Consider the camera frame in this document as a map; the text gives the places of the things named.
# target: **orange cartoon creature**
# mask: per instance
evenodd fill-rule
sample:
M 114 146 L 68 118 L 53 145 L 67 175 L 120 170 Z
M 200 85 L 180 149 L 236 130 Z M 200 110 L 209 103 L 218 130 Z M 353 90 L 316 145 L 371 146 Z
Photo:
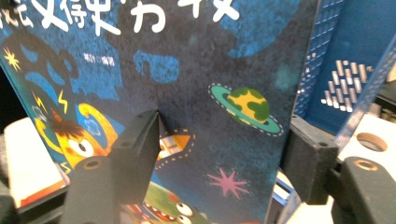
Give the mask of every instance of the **orange cartoon creature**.
M 87 104 L 78 105 L 78 110 L 82 116 L 88 118 L 93 116 L 102 126 L 107 140 L 106 148 L 103 148 L 96 139 L 80 125 L 72 120 L 62 119 L 54 110 L 54 119 L 49 120 L 50 128 L 55 132 L 59 146 L 54 144 L 45 134 L 46 124 L 40 119 L 35 119 L 35 127 L 44 138 L 47 145 L 53 150 L 63 154 L 72 168 L 85 158 L 91 156 L 107 155 L 118 135 L 113 126 L 99 111 Z

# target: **pink star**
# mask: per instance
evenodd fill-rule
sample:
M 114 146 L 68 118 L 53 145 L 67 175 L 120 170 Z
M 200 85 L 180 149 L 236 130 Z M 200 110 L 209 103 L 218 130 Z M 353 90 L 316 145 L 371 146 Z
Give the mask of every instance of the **pink star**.
M 233 194 L 233 196 L 235 196 L 237 199 L 240 200 L 238 190 L 245 192 L 245 193 L 249 193 L 246 189 L 242 189 L 242 188 L 238 187 L 241 185 L 246 185 L 248 182 L 234 181 L 235 171 L 233 171 L 230 174 L 230 176 L 227 176 L 226 174 L 224 174 L 224 171 L 221 168 L 219 168 L 219 169 L 220 169 L 221 177 L 217 177 L 217 176 L 213 176 L 213 175 L 207 175 L 207 176 L 218 181 L 218 182 L 210 183 L 210 185 L 221 187 L 224 197 L 227 195 L 228 191 L 230 191 Z

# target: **green cartoon creature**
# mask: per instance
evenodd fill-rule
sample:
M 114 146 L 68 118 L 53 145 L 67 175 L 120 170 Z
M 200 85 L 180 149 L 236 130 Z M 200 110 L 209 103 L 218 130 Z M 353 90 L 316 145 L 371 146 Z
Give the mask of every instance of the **green cartoon creature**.
M 186 205 L 176 194 L 153 182 L 148 186 L 143 205 L 161 223 L 210 224 L 202 214 Z

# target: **planet illustration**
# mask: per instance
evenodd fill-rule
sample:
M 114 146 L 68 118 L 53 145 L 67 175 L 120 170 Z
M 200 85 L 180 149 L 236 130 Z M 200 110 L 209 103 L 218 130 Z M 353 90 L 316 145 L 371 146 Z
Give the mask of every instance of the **planet illustration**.
M 232 91 L 219 84 L 213 84 L 209 87 L 209 93 L 238 123 L 272 136 L 283 134 L 282 125 L 270 115 L 270 106 L 258 91 L 249 87 Z

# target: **cartoon monster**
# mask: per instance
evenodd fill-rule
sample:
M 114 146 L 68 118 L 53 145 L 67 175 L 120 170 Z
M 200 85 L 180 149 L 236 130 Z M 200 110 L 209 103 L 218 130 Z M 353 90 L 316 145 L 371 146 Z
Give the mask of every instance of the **cartoon monster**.
M 75 166 L 85 158 L 107 155 L 111 150 L 111 146 L 118 137 L 116 131 L 107 118 L 93 106 L 80 104 L 78 105 L 78 110 L 85 118 L 93 116 L 102 126 L 107 140 L 106 148 L 103 148 L 96 139 L 80 125 L 74 121 L 62 119 L 54 110 L 52 110 L 54 119 L 50 119 L 49 124 L 50 128 L 56 134 L 56 138 L 59 143 L 59 146 L 57 146 L 45 134 L 45 130 L 47 129 L 46 124 L 40 119 L 35 119 L 35 127 L 48 146 L 63 154 L 72 168 L 75 168 Z
M 195 208 L 186 205 L 173 192 L 153 182 L 148 185 L 148 194 L 143 205 L 161 223 L 209 224 Z

